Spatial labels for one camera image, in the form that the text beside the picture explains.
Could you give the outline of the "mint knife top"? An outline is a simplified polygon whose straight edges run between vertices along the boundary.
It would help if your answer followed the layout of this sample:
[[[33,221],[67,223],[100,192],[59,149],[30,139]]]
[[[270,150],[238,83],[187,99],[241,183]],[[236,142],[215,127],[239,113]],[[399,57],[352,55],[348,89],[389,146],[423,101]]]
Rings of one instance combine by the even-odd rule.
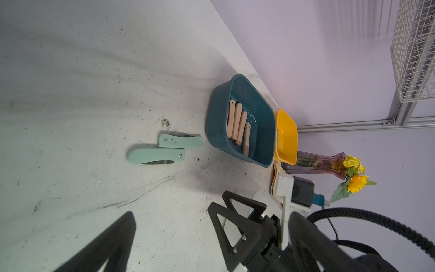
[[[162,133],[158,138],[158,147],[161,148],[199,148],[203,145],[201,136],[176,136]]]

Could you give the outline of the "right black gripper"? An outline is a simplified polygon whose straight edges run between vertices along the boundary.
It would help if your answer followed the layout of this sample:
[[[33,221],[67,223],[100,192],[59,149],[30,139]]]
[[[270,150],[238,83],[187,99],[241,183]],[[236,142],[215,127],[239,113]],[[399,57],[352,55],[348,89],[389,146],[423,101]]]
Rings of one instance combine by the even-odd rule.
[[[291,247],[281,250],[280,219],[262,214],[267,205],[230,191],[222,195],[227,208],[212,203],[208,214],[222,250],[226,269],[233,272],[240,264],[249,272],[295,272]],[[253,209],[248,218],[238,214],[232,201]]]

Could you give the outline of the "pink knife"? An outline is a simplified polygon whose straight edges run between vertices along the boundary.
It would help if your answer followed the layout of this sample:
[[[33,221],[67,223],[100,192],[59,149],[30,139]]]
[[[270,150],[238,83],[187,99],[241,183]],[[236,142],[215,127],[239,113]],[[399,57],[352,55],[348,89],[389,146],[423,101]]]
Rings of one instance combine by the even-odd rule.
[[[227,116],[227,138],[231,139],[233,135],[233,126],[234,126],[234,114],[235,114],[236,102],[231,99],[229,104],[229,111]]]
[[[233,119],[233,130],[231,139],[236,140],[239,134],[239,126],[242,114],[242,104],[236,103],[235,111],[234,111],[234,119]]]
[[[245,124],[245,129],[244,129],[243,148],[242,148],[242,154],[246,157],[249,156],[250,130],[251,130],[251,124],[247,122]]]
[[[248,118],[247,112],[246,111],[242,111],[240,122],[239,122],[238,136],[237,136],[237,139],[235,141],[235,144],[237,146],[241,146],[241,144],[242,144],[242,138],[243,138],[243,135],[244,135],[244,130],[245,130],[245,125],[246,125],[246,122],[247,122],[247,118]]]

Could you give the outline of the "yellow storage box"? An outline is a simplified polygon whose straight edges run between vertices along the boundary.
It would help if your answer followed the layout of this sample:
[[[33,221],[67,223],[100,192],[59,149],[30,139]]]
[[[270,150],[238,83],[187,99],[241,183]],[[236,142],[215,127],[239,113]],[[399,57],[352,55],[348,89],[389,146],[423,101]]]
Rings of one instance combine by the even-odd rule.
[[[275,112],[276,136],[274,160],[295,165],[298,152],[298,131],[293,119],[280,108]]]

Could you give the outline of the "pink knife top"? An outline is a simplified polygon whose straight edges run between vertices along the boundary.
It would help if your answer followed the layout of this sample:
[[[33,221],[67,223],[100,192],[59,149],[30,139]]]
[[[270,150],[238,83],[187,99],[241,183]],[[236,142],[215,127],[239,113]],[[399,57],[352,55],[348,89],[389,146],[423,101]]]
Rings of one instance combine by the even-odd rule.
[[[234,126],[234,114],[235,114],[236,102],[231,99],[229,104],[229,111],[227,116],[227,138],[231,139],[233,135],[233,126]]]

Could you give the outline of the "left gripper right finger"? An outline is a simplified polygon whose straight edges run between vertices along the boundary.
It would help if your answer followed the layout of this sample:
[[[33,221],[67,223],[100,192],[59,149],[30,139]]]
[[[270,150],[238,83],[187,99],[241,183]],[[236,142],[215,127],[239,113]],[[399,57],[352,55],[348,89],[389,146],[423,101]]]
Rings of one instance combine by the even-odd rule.
[[[364,211],[318,211],[305,218],[297,212],[290,215],[288,230],[289,272],[318,272],[322,265],[327,272],[368,272],[369,267],[351,258],[314,225],[332,217],[360,218]]]

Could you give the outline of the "mint knife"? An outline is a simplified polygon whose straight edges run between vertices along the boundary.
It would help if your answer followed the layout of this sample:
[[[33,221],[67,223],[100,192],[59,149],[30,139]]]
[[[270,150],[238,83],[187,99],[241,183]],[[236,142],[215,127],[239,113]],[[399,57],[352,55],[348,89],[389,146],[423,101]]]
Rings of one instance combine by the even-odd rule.
[[[158,147],[161,148],[199,148],[203,145],[201,136],[176,136],[162,133],[158,138]]]
[[[172,164],[185,159],[185,150],[182,148],[140,147],[130,150],[126,159],[130,164]]]

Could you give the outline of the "dark teal storage box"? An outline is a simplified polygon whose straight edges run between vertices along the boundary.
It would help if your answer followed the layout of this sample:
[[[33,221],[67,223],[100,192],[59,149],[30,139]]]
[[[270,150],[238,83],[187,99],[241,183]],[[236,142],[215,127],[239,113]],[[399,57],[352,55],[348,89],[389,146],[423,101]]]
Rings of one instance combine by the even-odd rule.
[[[227,137],[227,119],[230,100],[241,103],[251,124],[249,155],[242,153],[242,147]],[[208,105],[206,137],[210,144],[227,154],[249,163],[268,168],[274,160],[276,122],[272,107],[251,84],[249,79],[236,74],[231,80],[217,86],[211,94]]]

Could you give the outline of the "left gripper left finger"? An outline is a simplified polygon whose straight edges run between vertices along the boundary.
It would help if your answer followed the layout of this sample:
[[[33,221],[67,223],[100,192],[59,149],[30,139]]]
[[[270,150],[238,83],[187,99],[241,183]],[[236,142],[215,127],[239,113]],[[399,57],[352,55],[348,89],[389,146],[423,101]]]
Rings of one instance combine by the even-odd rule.
[[[125,272],[136,229],[134,214],[126,212],[56,271]]]

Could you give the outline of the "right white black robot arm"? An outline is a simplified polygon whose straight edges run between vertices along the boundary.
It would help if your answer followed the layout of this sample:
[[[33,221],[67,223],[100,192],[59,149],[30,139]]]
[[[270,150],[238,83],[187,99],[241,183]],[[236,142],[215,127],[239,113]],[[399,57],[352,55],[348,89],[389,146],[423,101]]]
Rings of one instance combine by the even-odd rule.
[[[208,214],[229,272],[393,272],[401,236],[435,256],[435,244],[387,216],[353,207],[308,216],[266,215],[266,204],[230,191]]]

